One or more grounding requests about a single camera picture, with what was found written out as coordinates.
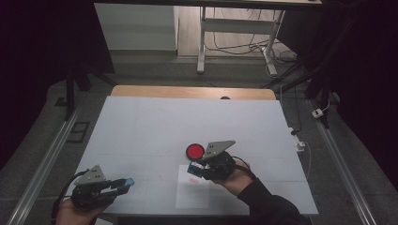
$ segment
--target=sleeve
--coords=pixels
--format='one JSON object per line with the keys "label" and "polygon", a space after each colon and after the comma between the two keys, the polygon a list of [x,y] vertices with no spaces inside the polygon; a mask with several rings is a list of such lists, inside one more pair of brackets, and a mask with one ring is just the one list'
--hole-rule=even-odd
{"label": "sleeve", "polygon": [[300,224],[297,207],[281,196],[272,195],[258,178],[237,197],[249,205],[252,224]]}

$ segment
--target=human hand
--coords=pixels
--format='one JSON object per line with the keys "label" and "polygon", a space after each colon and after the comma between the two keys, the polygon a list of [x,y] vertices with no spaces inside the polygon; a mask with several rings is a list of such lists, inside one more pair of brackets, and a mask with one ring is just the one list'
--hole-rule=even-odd
{"label": "human hand", "polygon": [[[240,160],[235,160],[235,163],[238,166],[250,169],[250,165],[249,167],[242,161]],[[251,177],[238,169],[234,169],[234,172],[232,172],[231,175],[228,176],[228,178],[226,180],[213,180],[214,184],[217,185],[221,185],[224,188],[226,188],[229,192],[231,192],[231,194],[237,196],[239,195],[239,193],[245,188],[247,187],[249,184],[252,183],[252,179]]]}
{"label": "human hand", "polygon": [[107,206],[103,206],[90,211],[83,211],[76,208],[71,199],[64,200],[59,205],[56,225],[88,225],[93,218],[97,217],[106,208]]}

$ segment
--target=red disc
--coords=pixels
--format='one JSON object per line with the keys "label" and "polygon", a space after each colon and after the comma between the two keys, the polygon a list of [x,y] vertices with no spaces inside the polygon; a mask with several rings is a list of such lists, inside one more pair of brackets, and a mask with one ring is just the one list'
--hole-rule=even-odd
{"label": "red disc", "polygon": [[187,157],[190,160],[196,160],[202,157],[205,153],[205,148],[202,147],[199,143],[193,143],[187,148]]}

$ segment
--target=white table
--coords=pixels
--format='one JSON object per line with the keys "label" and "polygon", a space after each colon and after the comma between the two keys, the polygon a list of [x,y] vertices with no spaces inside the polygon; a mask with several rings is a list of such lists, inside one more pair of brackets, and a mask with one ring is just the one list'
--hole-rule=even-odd
{"label": "white table", "polygon": [[105,213],[248,215],[225,189],[186,173],[188,145],[227,140],[237,142],[230,155],[251,163],[271,193],[317,214],[276,100],[107,97],[77,171],[99,164],[107,179],[135,181]]}

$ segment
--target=white paper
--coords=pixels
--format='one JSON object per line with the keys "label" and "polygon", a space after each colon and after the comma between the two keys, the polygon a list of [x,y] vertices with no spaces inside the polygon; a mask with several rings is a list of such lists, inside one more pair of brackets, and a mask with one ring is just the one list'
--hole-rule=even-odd
{"label": "white paper", "polygon": [[176,208],[208,208],[209,183],[187,173],[188,165],[179,165]]}

